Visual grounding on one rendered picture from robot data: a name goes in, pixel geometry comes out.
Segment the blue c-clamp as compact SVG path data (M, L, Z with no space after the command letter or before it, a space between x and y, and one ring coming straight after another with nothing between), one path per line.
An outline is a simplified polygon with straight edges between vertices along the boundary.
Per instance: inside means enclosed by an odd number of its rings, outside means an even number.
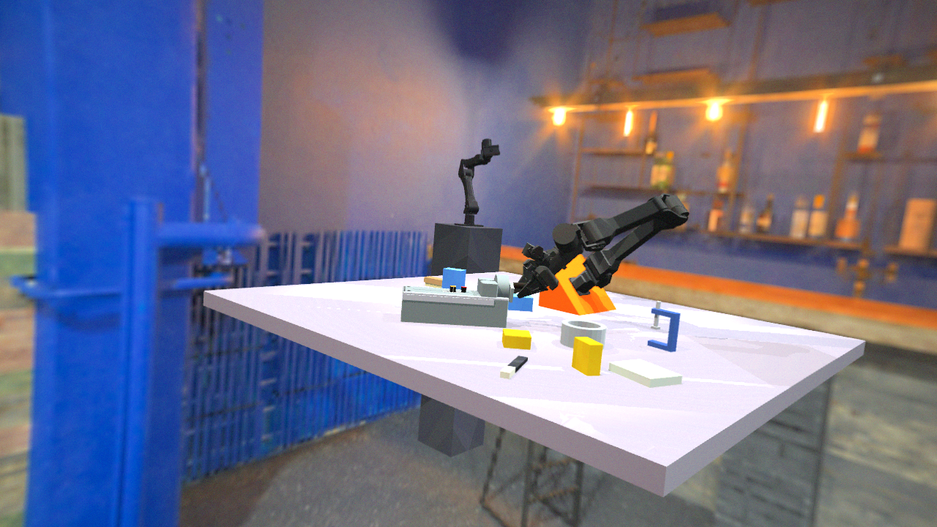
M647 340L647 345L654 348L662 349L665 351L676 351L677 345L677 333L679 333L679 322L681 313L671 313L668 310L662 310L660 308L660 302L656 303L656 308L652 308L652 314L654 315L654 326L653 329L660 329L659 319L660 316L665 316L670 318L669 328L668 328L668 340L667 343L659 343L656 340Z

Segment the blue block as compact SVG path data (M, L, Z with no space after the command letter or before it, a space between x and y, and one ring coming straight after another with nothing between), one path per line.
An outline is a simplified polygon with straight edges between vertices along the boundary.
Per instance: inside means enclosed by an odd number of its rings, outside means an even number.
M455 285L456 289L465 287L466 270L459 268L443 268L443 279L441 289L449 289L449 285Z
M518 294L513 294L513 300L512 303L509 302L508 310L529 311L532 313L533 300L532 296L518 298Z

